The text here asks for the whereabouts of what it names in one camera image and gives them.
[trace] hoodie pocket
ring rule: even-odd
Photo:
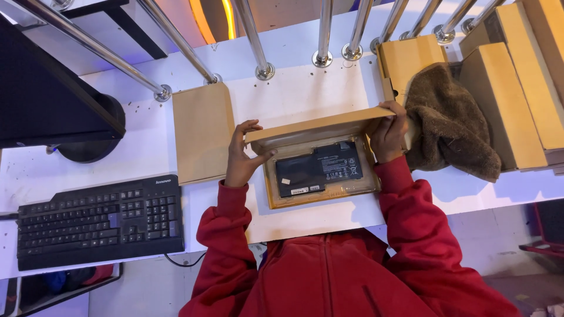
[[[364,295],[366,296],[366,300],[368,301],[368,304],[370,305],[372,311],[374,312],[374,316],[382,317],[382,314],[380,314],[380,310],[378,309],[378,306],[376,305],[376,301],[374,300],[374,297],[372,297],[372,293],[370,292],[370,289],[368,289],[368,286],[362,285],[362,291],[364,292]]]

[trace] hoodie sleeve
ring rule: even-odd
[[[219,182],[217,207],[202,215],[196,240],[208,247],[192,291],[178,316],[237,316],[257,280],[257,263],[245,230],[251,221],[244,187]]]
[[[520,316],[476,270],[461,267],[462,251],[447,217],[433,205],[426,180],[413,181],[405,156],[374,166],[380,208],[397,252],[386,267],[439,316]]]

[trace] barcode sticker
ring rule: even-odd
[[[309,192],[309,191],[310,191],[309,188],[304,187],[304,188],[298,188],[298,189],[296,189],[296,190],[292,190],[290,193],[291,193],[292,195],[295,195],[295,194],[298,194],[298,193],[305,193],[305,192]]]

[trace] person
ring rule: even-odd
[[[216,207],[206,210],[196,239],[208,247],[185,316],[491,316],[519,311],[488,287],[479,273],[460,266],[462,252],[445,214],[433,205],[431,187],[413,181],[400,145],[406,111],[381,120],[370,138],[380,178],[380,208],[396,254],[366,229],[297,237],[267,244],[257,271],[245,229],[247,181],[276,151],[249,158],[243,135],[258,120],[237,126]]]

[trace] brown cloth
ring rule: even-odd
[[[472,95],[452,77],[448,63],[435,63],[413,77],[406,110],[421,131],[406,154],[411,169],[452,165],[495,183],[501,161],[490,146],[488,123]]]

